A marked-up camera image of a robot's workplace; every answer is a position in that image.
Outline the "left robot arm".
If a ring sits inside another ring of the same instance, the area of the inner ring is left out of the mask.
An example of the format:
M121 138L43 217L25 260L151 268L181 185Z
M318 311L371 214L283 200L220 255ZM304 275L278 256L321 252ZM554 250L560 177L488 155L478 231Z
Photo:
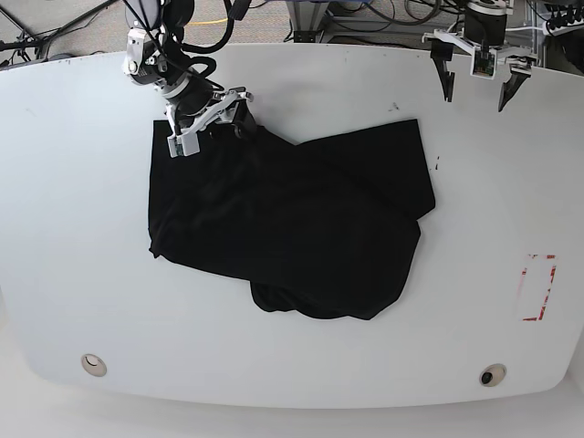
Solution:
M422 36L424 42L431 43L430 57L445 101L453 99L455 74L448 70L447 63L453 59L457 48L471 57L470 75L475 78L493 79L498 66L509 66L510 78L501 86L498 111L502 111L531 78L537 55L529 47L511 46L506 42L506 33L510 30L507 17L512 12L508 1L468 1L464 5L462 30L452 25Z

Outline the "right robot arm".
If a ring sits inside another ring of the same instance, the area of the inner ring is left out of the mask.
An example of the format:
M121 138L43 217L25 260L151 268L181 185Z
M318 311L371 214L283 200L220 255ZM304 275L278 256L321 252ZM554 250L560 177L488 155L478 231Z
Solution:
M161 92L173 142L184 143L188 133L211 124L230 125L241 139L256 134L256 121L248 108L251 93L244 87L226 89L210 79L216 70L211 55L229 42L249 1L224 2L224 34L206 47L183 41L194 1L126 1L124 5L130 27L124 74L137 85L153 85Z

